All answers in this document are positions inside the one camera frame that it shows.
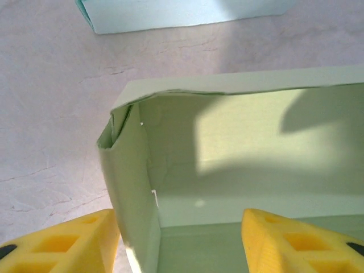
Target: black tip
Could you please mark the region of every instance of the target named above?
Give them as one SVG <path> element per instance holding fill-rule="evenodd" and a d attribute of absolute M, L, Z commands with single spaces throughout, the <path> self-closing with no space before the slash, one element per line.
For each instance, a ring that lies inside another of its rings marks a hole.
<path fill-rule="evenodd" d="M 346 243 L 346 244 L 364 257 L 364 246 L 359 245 L 357 243 Z"/>
<path fill-rule="evenodd" d="M 0 247 L 0 260 L 16 248 L 16 245 L 7 245 Z"/>

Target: paper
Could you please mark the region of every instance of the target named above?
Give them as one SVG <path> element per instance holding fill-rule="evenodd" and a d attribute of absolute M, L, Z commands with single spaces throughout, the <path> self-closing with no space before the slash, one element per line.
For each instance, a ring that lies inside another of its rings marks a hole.
<path fill-rule="evenodd" d="M 249 207 L 364 215 L 363 82 L 359 65 L 130 83 L 98 146 L 134 272 L 170 268 L 166 230 Z"/>

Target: box flap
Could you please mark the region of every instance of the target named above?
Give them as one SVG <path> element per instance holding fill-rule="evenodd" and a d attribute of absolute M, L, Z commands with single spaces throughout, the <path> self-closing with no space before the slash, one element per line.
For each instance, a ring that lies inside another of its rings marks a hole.
<path fill-rule="evenodd" d="M 155 94 L 176 90 L 190 93 L 242 94 L 347 85 L 363 81 L 364 65 L 146 79 L 128 83 L 113 109 Z"/>
<path fill-rule="evenodd" d="M 129 121 L 122 122 L 123 134 L 115 141 L 111 139 L 115 121 L 111 119 L 98 140 L 104 178 L 133 272 L 156 273 L 160 226 L 147 174 L 148 148 L 138 106 L 126 107 L 116 119 Z"/>

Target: square hole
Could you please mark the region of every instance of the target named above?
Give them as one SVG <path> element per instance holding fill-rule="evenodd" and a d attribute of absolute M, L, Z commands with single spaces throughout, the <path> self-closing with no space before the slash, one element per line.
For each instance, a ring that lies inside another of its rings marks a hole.
<path fill-rule="evenodd" d="M 20 263 L 11 273 L 49 273 L 56 263 Z"/>
<path fill-rule="evenodd" d="M 349 261 L 315 260 L 309 263 L 318 273 L 362 273 Z"/>
<path fill-rule="evenodd" d="M 305 233 L 287 233 L 286 240 L 297 251 L 330 250 L 330 247 L 318 236 Z"/>
<path fill-rule="evenodd" d="M 67 252 L 77 241 L 75 235 L 58 235 L 46 238 L 33 252 Z"/>
<path fill-rule="evenodd" d="M 97 221 L 98 218 L 96 217 L 90 217 L 88 219 L 85 219 L 82 221 L 83 224 L 92 224 L 95 223 Z"/>

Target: light blue box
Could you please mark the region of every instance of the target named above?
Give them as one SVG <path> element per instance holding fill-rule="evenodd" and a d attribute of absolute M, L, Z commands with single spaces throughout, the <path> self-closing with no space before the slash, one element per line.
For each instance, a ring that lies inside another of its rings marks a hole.
<path fill-rule="evenodd" d="M 97 34 L 280 15 L 296 0 L 76 0 Z"/>

